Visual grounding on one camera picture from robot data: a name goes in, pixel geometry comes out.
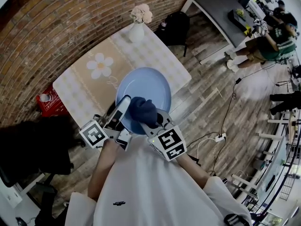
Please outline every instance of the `black backpack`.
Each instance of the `black backpack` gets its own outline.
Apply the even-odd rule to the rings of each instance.
[[[155,34],[166,45],[184,45],[184,57],[186,55],[186,36],[190,26],[190,18],[183,12],[175,12],[165,19],[166,26],[161,24]]]

